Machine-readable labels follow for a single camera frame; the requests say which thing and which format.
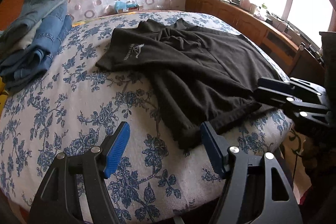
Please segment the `black pants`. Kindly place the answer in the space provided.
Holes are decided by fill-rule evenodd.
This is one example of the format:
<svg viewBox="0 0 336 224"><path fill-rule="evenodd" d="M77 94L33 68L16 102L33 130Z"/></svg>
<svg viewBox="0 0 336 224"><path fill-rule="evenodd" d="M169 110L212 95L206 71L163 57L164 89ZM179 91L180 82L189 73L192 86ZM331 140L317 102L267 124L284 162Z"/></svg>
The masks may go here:
<svg viewBox="0 0 336 224"><path fill-rule="evenodd" d="M96 66L143 74L157 97L164 124L181 149L201 143L203 122L222 134L266 111L253 96L257 82L262 77L280 79L246 37L183 19L169 26L148 19L136 28L115 28Z"/></svg>

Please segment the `box with teal cloth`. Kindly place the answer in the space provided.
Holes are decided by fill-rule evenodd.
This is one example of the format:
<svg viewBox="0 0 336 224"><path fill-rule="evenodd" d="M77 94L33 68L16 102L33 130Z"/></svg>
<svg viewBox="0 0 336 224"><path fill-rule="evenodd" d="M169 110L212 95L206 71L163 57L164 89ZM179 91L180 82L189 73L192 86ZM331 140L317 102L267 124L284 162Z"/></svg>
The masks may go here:
<svg viewBox="0 0 336 224"><path fill-rule="evenodd" d="M122 14L122 13L126 13L126 12L142 11L143 7L139 6L135 2L117 1L114 5L114 9L115 9L117 14Z"/></svg>

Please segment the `blue jeans stack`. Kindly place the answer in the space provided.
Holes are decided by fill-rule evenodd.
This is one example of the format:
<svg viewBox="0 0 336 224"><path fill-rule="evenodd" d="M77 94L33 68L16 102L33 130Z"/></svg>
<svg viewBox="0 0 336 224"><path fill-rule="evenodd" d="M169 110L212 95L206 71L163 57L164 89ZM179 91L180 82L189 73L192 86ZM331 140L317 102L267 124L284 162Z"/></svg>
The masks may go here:
<svg viewBox="0 0 336 224"><path fill-rule="evenodd" d="M1 78L9 93L17 93L49 70L72 28L67 3L62 3L37 28L32 43L1 61Z"/></svg>

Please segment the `wooden sideboard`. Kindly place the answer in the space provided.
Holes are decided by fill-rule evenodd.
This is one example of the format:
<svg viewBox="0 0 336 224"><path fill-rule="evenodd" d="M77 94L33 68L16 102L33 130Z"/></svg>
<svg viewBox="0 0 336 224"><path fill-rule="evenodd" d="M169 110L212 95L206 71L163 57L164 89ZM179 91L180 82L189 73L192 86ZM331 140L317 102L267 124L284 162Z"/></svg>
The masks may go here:
<svg viewBox="0 0 336 224"><path fill-rule="evenodd" d="M251 39L289 76L323 86L325 69L308 51L270 24L221 0L186 0L188 12L201 12L218 17Z"/></svg>

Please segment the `blue floral bed cover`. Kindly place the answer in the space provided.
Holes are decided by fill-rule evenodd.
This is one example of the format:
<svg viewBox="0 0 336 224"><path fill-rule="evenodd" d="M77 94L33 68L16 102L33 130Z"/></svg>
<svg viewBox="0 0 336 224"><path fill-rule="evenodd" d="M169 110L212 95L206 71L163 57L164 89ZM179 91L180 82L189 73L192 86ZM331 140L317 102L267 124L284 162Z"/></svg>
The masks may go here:
<svg viewBox="0 0 336 224"><path fill-rule="evenodd" d="M70 208L58 197L64 176L55 170L39 203L35 195L57 155L74 156L100 145L121 122L130 139L117 170L106 182L121 223L203 222L224 182L205 148L183 152L164 124L149 81L133 72L102 72L96 62L115 28L135 28L152 19L178 19L231 34L215 16L182 11L135 12L76 23L50 69L17 94L5 97L1 114L1 193L12 213L28 223L91 222L83 177L75 174L67 192L80 203Z"/></svg>

